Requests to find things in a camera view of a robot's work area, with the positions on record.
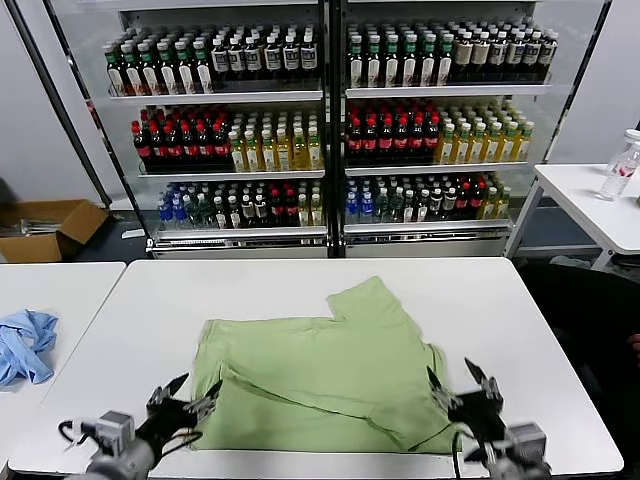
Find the plastic bottle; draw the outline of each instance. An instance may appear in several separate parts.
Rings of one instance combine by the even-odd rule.
[[[618,161],[610,170],[609,176],[602,185],[600,196],[605,200],[617,200],[631,180],[640,164],[640,142],[633,144],[631,149],[618,156]]]

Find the fridge shelf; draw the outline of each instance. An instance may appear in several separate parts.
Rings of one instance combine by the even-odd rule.
[[[215,173],[172,173],[172,174],[140,174],[138,178],[146,180],[163,180],[166,182],[223,182],[248,180],[289,180],[323,178],[324,170],[289,170],[286,172],[215,172]]]
[[[347,177],[368,177],[375,175],[421,175],[428,173],[495,172],[499,170],[521,170],[529,168],[527,162],[478,163],[464,165],[411,165],[397,167],[354,167],[346,168]]]
[[[417,98],[474,97],[496,95],[546,95],[567,93],[570,87],[561,85],[445,85],[442,87],[381,87],[347,88],[347,98]]]
[[[164,10],[182,8],[259,7],[276,5],[316,5],[317,0],[79,0],[86,10],[100,12],[126,12],[137,10]]]
[[[317,102],[322,90],[281,90],[268,92],[221,92],[195,95],[151,95],[140,97],[111,97],[118,105],[202,105],[207,103],[274,103]]]

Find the refrigerator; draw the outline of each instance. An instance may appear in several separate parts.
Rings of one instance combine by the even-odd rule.
[[[5,1],[87,154],[118,172],[143,225],[147,251],[156,258],[501,255],[532,183],[531,166],[546,162],[553,149],[610,3]],[[517,41],[519,32],[505,25],[521,27],[522,50],[514,49],[510,60],[524,58],[527,42],[537,40],[528,29],[540,31],[536,59],[545,41],[557,38],[557,47],[548,71],[532,67],[544,74],[503,64],[494,72],[489,47],[485,63],[471,69],[475,47],[465,47],[466,32],[456,31],[449,76],[439,82],[436,68],[422,81],[427,35],[436,37],[435,64],[454,25],[475,35],[470,44],[485,38],[478,28],[488,32],[493,26]],[[387,79],[392,35],[398,37],[397,70]],[[412,35],[414,52],[407,46]],[[360,57],[352,55],[354,36],[361,38]],[[377,52],[371,46],[376,43]],[[458,55],[465,48],[467,60]],[[354,68],[360,68],[357,82]],[[373,83],[369,76],[375,76]],[[454,125],[452,150],[466,144],[470,153],[471,137],[459,138],[467,123],[460,117],[473,112],[478,121],[463,120],[473,123],[472,137],[481,139],[476,124],[484,120],[488,132],[494,123],[492,115],[482,118],[487,110],[504,124],[500,148],[505,142],[521,146],[526,137],[526,155],[442,157],[445,117]],[[381,143],[384,112],[392,117],[390,151]],[[418,113],[431,116],[437,135],[431,146],[411,150],[406,145],[418,135]],[[368,133],[354,130],[355,118],[367,124],[371,115]],[[505,130],[512,121],[518,127],[510,141]],[[527,122],[535,124],[530,137],[524,134]],[[482,142],[491,145],[487,138]],[[352,148],[358,141],[373,148],[360,147],[360,155]],[[402,200],[403,214],[391,213],[391,202],[384,213],[371,214],[379,182],[390,191],[397,188],[393,181],[402,188],[394,200]],[[420,193],[436,197],[434,182],[442,183],[443,198],[435,212],[427,203],[421,216]],[[465,183],[469,192],[475,189],[473,209],[462,198],[456,203]],[[450,210],[444,208],[445,186],[455,190]],[[491,187],[498,194],[490,198]],[[510,200],[500,209],[505,187]],[[407,190],[415,190],[412,198]],[[496,213],[483,214],[491,202]]]

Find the water bottle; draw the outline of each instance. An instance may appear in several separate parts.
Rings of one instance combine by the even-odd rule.
[[[358,223],[358,200],[354,192],[347,194],[347,202],[345,204],[344,220],[347,225]]]
[[[604,185],[602,185],[600,196],[605,200],[617,200],[622,195],[638,165],[640,165],[640,142],[634,143],[628,152],[618,156],[618,161],[609,171],[609,176],[604,181]]]
[[[362,195],[362,205],[360,206],[360,223],[371,223],[373,221],[373,200],[371,192],[364,192]]]

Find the white table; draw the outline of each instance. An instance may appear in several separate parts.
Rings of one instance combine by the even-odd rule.
[[[24,308],[58,317],[56,344],[44,356],[54,376],[39,385],[21,379],[0,387],[0,470],[125,268],[121,262],[0,265],[0,317]]]
[[[601,270],[611,257],[640,254],[640,175],[635,175],[615,202],[598,196],[606,165],[536,165],[537,175],[516,228],[505,247],[513,256],[542,193],[547,193],[602,248],[593,265]]]
[[[327,295],[379,275],[446,352],[456,391],[468,356],[495,375],[510,424],[536,421],[555,474],[614,472],[622,459],[538,308],[504,258],[137,261],[129,266],[9,459],[19,472],[79,473],[95,448],[63,452],[56,426],[114,409],[145,418],[152,390],[192,370],[207,319],[331,315]],[[188,396],[190,383],[183,387]],[[486,476],[464,465],[467,477]],[[189,451],[154,478],[447,478],[450,457]]]

